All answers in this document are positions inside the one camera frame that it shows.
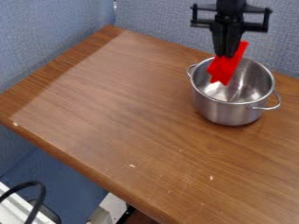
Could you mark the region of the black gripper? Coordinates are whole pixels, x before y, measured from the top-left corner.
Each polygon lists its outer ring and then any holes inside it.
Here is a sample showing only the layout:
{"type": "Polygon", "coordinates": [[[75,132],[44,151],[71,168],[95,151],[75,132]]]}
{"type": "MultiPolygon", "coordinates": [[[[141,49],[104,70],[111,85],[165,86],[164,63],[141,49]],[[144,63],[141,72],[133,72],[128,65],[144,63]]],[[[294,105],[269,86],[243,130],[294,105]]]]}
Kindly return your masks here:
{"type": "Polygon", "coordinates": [[[248,4],[247,0],[216,0],[191,6],[191,27],[209,28],[213,50],[217,56],[231,58],[239,49],[244,32],[267,32],[272,10],[248,4]],[[215,12],[213,19],[199,18],[199,11],[215,12]],[[261,14],[263,22],[253,23],[244,20],[244,14],[261,14]]]}

